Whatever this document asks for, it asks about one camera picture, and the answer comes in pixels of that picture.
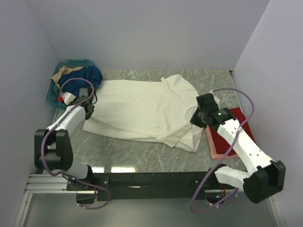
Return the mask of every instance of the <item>red folded cloth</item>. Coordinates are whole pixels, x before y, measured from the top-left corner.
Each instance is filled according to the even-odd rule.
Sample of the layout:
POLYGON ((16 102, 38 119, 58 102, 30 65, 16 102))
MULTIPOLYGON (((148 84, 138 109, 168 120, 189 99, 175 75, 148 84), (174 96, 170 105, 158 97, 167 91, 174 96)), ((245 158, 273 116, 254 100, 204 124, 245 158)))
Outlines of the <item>red folded cloth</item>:
MULTIPOLYGON (((240 124, 246 119, 239 107, 231 109, 231 112, 236 116, 236 118, 238 119, 240 124)), ((250 127, 249 127, 248 123, 245 123, 243 125, 243 129, 248 134, 248 136, 255 142, 255 139, 252 136, 252 133, 250 131, 250 127)), ((216 154, 224 154, 227 151, 227 149, 230 147, 230 145, 214 129, 209 128, 209 130, 210 130, 210 133, 211 133, 211 136, 212 136, 212 140, 214 142, 214 147, 215 147, 216 154)), ((232 150, 229 153, 229 156, 233 156, 233 155, 236 155, 236 152, 234 150, 232 150)))

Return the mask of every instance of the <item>gray marble surface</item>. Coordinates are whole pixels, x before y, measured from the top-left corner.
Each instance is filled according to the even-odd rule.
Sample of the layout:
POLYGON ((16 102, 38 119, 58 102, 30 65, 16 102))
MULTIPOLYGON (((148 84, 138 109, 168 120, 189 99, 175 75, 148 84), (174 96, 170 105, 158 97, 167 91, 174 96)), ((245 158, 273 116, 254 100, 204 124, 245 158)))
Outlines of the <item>gray marble surface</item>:
MULTIPOLYGON (((225 87, 234 87, 229 71, 226 70, 103 70, 104 80, 127 79, 140 81, 160 81, 162 77, 181 74, 199 94, 225 87)), ((236 92, 219 91, 220 108, 239 107, 236 92)), ((56 119, 64 113, 58 110, 56 119)), ((74 130, 71 145, 74 157, 93 167, 94 172, 188 172, 207 171, 215 165, 206 132, 196 153, 170 148, 162 143, 136 142, 109 138, 82 130, 84 121, 74 130)), ((223 163, 245 170, 239 159, 227 159, 223 163)))

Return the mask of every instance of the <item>back wall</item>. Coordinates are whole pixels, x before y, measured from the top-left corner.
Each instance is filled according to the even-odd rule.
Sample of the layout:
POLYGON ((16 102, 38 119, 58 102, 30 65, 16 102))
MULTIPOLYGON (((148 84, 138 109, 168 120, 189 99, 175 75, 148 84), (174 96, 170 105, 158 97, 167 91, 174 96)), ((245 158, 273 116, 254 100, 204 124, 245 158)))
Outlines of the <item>back wall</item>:
POLYGON ((59 60, 233 70, 269 0, 27 0, 59 60))

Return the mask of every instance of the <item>marble tabletop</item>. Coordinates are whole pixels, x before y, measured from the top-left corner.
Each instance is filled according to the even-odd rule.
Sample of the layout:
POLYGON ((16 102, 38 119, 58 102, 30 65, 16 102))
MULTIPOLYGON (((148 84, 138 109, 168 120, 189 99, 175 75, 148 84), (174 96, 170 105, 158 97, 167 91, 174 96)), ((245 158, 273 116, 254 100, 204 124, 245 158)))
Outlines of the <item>marble tabletop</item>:
MULTIPOLYGON (((208 93, 217 88, 234 87, 232 77, 227 70, 103 70, 104 80, 127 79, 140 81, 160 81, 162 77, 180 74, 189 81, 199 94, 208 93)), ((219 108, 239 107, 234 91, 219 91, 214 94, 219 108)), ((54 119, 58 119, 64 110, 57 110, 54 119)), ((90 165, 98 173, 123 172, 188 172, 207 171, 215 165, 206 132, 196 153, 179 148, 170 148, 163 143, 136 142, 109 138, 84 131, 84 120, 72 135, 71 146, 74 158, 90 165)), ((223 163, 230 167, 245 170, 238 158, 227 159, 223 163)))

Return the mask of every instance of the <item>white wall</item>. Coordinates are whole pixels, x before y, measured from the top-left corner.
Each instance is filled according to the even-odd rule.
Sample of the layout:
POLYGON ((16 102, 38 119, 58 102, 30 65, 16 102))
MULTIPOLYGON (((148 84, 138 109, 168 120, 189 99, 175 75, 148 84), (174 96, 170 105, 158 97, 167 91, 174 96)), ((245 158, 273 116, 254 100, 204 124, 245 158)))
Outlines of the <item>white wall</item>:
POLYGON ((60 60, 234 69, 269 0, 27 0, 60 60))
POLYGON ((15 221, 34 167, 34 133, 51 123, 46 102, 58 59, 24 0, 0 1, 0 226, 15 221))
MULTIPOLYGON (((278 194, 288 226, 303 226, 303 1, 271 0, 241 55, 235 86, 256 104, 250 121, 260 147, 286 165, 278 194)), ((250 105, 240 99, 247 114, 250 105)))

